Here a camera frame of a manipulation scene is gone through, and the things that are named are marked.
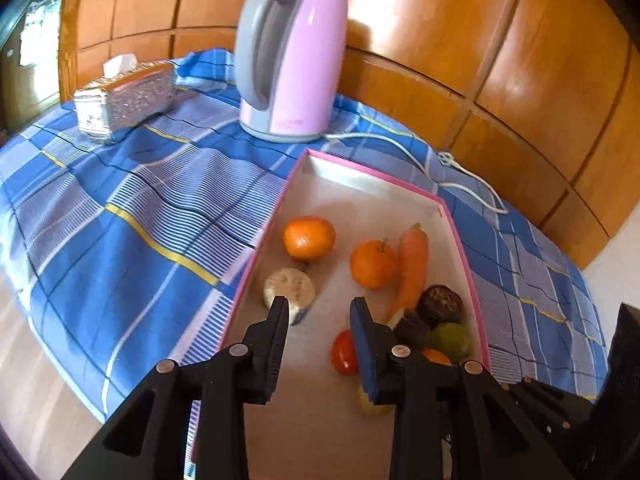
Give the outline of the beige mushroom stump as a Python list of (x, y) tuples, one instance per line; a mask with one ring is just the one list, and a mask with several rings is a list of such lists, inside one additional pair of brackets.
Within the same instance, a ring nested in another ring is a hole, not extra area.
[(316, 289), (310, 277), (303, 271), (281, 268), (272, 272), (262, 285), (262, 299), (267, 309), (273, 300), (282, 296), (288, 300), (288, 322), (295, 326), (303, 321), (316, 299)]

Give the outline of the orange mandarin right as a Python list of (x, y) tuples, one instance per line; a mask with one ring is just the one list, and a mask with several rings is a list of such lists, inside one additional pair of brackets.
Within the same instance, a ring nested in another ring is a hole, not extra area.
[(350, 256), (352, 279), (361, 287), (378, 290), (394, 284), (399, 260), (387, 240), (366, 240)]

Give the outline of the dark brown passion fruit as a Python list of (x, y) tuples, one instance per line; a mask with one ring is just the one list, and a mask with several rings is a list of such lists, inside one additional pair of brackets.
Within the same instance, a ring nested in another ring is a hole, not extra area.
[(463, 302), (461, 297), (445, 285), (432, 285), (422, 292), (416, 314), (431, 328), (440, 323), (461, 323)]

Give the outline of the wooden panelled wardrobe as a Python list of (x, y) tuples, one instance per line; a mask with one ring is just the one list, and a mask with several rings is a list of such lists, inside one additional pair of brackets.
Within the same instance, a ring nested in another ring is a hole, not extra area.
[[(244, 0), (63, 0), (61, 93), (230, 48)], [(348, 0), (341, 92), (448, 148), (578, 266), (639, 200), (639, 48), (604, 0)]]

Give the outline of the green tomato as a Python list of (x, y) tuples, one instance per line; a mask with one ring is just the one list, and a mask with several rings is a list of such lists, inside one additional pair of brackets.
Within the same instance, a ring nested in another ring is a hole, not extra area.
[(471, 354), (472, 344), (469, 331), (461, 324), (440, 323), (430, 335), (431, 346), (450, 361), (459, 362)]

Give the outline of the orange carrot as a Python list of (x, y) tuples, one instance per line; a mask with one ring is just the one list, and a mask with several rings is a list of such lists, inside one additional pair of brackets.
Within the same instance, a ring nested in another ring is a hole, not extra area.
[(394, 301), (388, 311), (390, 321), (402, 309), (413, 311), (425, 289), (428, 266), (428, 237), (420, 223), (403, 232), (399, 241), (399, 278)]

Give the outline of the pink white cardboard box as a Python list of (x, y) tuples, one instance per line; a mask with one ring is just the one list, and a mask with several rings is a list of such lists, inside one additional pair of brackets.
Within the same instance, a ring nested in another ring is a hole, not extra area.
[(430, 242), (425, 278), (462, 299), (470, 355), (489, 359), (480, 300), (468, 260), (446, 203), (388, 174), (326, 153), (299, 159), (272, 219), (242, 276), (224, 328), (224, 344), (239, 342), (265, 318), (266, 278), (293, 265), (283, 230), (292, 219), (318, 216), (336, 231), (332, 252), (307, 264), (316, 296), (304, 318), (288, 330), (276, 391), (265, 405), (244, 410), (248, 472), (254, 479), (385, 479), (390, 474), (394, 419), (363, 413), (356, 378), (338, 374), (330, 362), (335, 337), (349, 326), (348, 309), (363, 297), (375, 321), (386, 319), (395, 292), (360, 287), (350, 256), (366, 240), (397, 244), (414, 224)]

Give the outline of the orange mandarin near kettle side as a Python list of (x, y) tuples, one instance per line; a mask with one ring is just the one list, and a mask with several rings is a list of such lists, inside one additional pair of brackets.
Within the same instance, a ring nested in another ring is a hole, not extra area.
[(311, 262), (328, 256), (336, 241), (334, 225), (322, 217), (303, 216), (288, 222), (282, 242), (295, 260)]

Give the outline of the silver ornate tissue box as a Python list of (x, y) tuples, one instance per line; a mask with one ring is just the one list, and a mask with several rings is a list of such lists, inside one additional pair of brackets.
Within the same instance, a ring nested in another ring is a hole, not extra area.
[(175, 65), (140, 62), (133, 53), (103, 64), (103, 75), (74, 92), (78, 129), (96, 142), (115, 142), (130, 128), (159, 113), (175, 95)]

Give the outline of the red apple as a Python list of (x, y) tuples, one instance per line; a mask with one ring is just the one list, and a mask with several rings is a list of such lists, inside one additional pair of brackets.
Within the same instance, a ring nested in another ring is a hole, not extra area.
[(357, 353), (350, 330), (343, 330), (335, 337), (330, 351), (330, 361), (334, 370), (342, 376), (359, 374)]

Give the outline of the orange mandarin far small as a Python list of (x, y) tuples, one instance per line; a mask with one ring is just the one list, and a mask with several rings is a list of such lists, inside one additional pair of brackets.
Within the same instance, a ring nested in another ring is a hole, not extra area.
[(448, 356), (446, 356), (445, 353), (442, 353), (438, 350), (432, 349), (432, 348), (425, 348), (422, 351), (423, 355), (431, 362), (436, 363), (436, 364), (442, 364), (442, 365), (446, 365), (446, 366), (451, 366), (452, 362), (450, 361), (450, 359), (448, 358)]

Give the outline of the blue plaid tablecloth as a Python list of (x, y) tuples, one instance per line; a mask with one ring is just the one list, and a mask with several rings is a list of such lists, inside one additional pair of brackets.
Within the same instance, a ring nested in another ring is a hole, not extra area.
[[(249, 136), (230, 52), (175, 60), (171, 112), (112, 144), (65, 103), (1, 151), (1, 265), (29, 326), (99, 420), (151, 366), (214, 352), (240, 275), (304, 147)], [(405, 126), (338, 96), (316, 149), (448, 206), (480, 296), (494, 375), (594, 398), (605, 338), (578, 267), (514, 207), (440, 162)]]

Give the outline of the pink electric kettle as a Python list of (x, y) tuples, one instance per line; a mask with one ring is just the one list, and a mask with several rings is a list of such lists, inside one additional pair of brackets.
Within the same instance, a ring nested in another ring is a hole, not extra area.
[(245, 0), (234, 46), (243, 130), (277, 143), (328, 131), (347, 11), (348, 0)]

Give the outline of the yellow small fruit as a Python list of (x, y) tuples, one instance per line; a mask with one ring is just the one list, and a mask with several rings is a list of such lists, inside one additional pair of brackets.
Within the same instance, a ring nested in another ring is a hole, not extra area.
[(393, 411), (393, 407), (387, 404), (376, 405), (364, 391), (363, 386), (359, 385), (357, 389), (357, 399), (360, 410), (368, 416), (385, 416)]

